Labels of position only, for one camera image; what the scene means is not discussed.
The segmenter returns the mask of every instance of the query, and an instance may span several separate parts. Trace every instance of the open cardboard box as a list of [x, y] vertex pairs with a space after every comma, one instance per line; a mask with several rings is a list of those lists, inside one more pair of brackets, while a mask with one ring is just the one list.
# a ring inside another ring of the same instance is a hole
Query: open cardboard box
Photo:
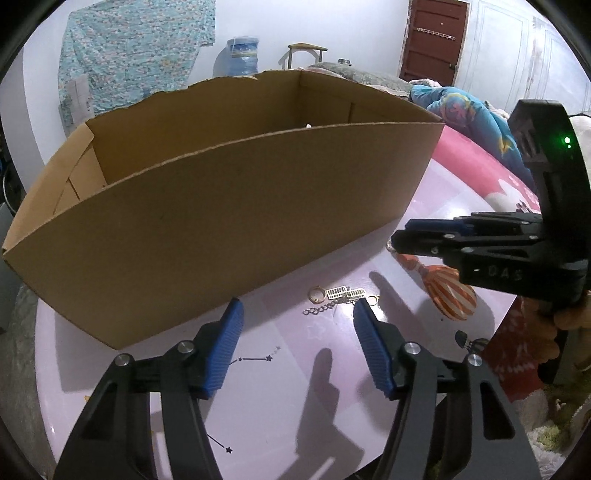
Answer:
[[412, 103], [312, 72], [157, 93], [71, 134], [4, 260], [121, 349], [400, 217], [442, 129]]

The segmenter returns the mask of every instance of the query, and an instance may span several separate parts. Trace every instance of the gray concrete floor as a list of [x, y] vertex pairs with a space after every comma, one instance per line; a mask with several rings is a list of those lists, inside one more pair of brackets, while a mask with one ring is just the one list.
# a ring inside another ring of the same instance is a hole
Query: gray concrete floor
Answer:
[[37, 296], [21, 287], [6, 333], [0, 335], [0, 417], [32, 466], [45, 478], [56, 468], [35, 380]]

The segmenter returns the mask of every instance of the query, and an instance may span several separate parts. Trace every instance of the human hand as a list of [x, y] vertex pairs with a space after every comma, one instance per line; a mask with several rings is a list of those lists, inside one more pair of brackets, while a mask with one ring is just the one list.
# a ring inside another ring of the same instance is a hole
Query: human hand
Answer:
[[540, 314], [538, 300], [524, 299], [521, 304], [527, 324], [531, 356], [539, 363], [558, 358], [560, 349], [554, 341], [558, 330], [576, 330], [580, 332], [579, 345], [574, 358], [575, 367], [586, 370], [591, 367], [591, 297], [589, 293], [569, 307], [556, 312], [553, 317]]

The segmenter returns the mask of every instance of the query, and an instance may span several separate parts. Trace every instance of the red wooden door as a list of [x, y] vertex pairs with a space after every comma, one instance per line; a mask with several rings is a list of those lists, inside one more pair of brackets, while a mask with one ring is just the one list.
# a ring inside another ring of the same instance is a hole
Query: red wooden door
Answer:
[[468, 4], [457, 0], [413, 0], [401, 78], [453, 83]]

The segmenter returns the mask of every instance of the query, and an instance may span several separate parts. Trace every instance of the table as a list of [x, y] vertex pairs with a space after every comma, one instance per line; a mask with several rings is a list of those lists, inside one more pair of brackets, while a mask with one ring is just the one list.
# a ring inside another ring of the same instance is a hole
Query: table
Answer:
[[[408, 218], [452, 218], [491, 210], [473, 190], [431, 161], [402, 219], [243, 297], [245, 327], [224, 386], [201, 402], [212, 448], [225, 480], [342, 480], [381, 454], [396, 402], [371, 380], [352, 325], [350, 304], [318, 315], [311, 287], [347, 285], [378, 294], [378, 319], [395, 323], [407, 340], [461, 360], [458, 330], [490, 338], [514, 296], [475, 288], [478, 306], [467, 321], [442, 315], [416, 273], [385, 249]], [[421, 261], [438, 264], [434, 258]], [[192, 338], [225, 306], [125, 349], [136, 359], [161, 355]], [[59, 458], [67, 437], [105, 369], [117, 354], [39, 301], [35, 368], [41, 412]], [[160, 396], [151, 394], [151, 428], [158, 477], [170, 479]]]

